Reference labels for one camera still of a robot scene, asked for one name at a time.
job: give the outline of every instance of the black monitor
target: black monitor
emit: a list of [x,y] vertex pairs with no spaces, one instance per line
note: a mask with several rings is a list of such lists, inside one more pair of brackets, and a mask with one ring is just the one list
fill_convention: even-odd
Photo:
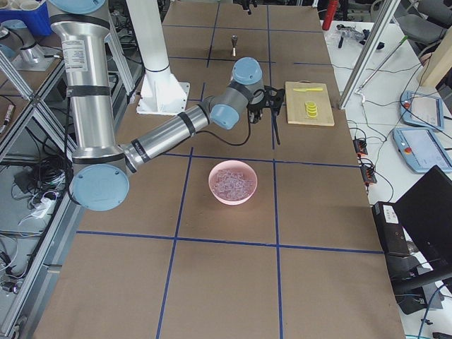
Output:
[[452,180],[433,166],[393,206],[402,224],[434,269],[415,278],[393,283],[406,292],[443,280],[452,283]]

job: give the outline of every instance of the label sticker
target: label sticker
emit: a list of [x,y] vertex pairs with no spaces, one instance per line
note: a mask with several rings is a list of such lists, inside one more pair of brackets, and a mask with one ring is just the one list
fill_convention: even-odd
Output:
[[66,72],[88,72],[85,42],[70,40],[63,41],[62,45]]
[[390,224],[398,224],[398,218],[396,212],[394,212],[393,206],[383,205],[384,218],[386,222]]

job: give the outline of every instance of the pink bowl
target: pink bowl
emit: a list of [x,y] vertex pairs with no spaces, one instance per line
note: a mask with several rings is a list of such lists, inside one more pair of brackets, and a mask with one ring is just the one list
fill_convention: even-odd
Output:
[[[251,189],[250,189],[251,193],[248,194],[245,198],[243,198],[241,200],[227,200],[225,198],[219,197],[214,192],[214,186],[217,181],[217,174],[222,170],[231,170],[233,172],[242,173],[244,180],[250,180],[252,182]],[[255,171],[248,164],[245,164],[244,162],[237,161],[237,160],[228,160],[228,161],[220,162],[218,165],[216,165],[210,171],[208,181],[209,181],[210,191],[212,192],[214,197],[216,197],[216,199],[218,199],[222,203],[225,203],[226,205],[240,205],[241,203],[244,203],[245,201],[247,201],[248,199],[250,199],[253,196],[254,192],[257,189],[257,175],[256,175]]]

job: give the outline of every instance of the red object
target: red object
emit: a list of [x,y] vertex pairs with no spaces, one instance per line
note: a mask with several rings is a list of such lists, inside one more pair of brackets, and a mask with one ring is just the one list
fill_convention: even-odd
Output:
[[339,0],[330,0],[328,2],[328,9],[326,10],[325,18],[323,19],[323,30],[329,30],[331,26],[331,21],[333,21],[336,9],[338,7]]

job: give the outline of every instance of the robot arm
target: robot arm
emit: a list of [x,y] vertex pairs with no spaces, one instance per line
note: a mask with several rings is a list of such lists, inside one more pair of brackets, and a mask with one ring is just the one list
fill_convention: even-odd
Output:
[[122,145],[127,167],[132,173],[136,172],[138,167],[195,136],[211,122],[231,129],[249,104],[255,105],[262,100],[265,98],[258,62],[252,58],[240,59],[235,63],[232,81],[222,95],[208,97],[129,145]]
[[145,162],[211,121],[231,129],[248,104],[265,100],[258,62],[243,58],[234,65],[222,95],[207,98],[129,145],[117,145],[104,45],[109,34],[107,2],[49,0],[48,7],[52,29],[61,38],[76,129],[73,196],[86,208],[117,207],[129,191],[128,176]]

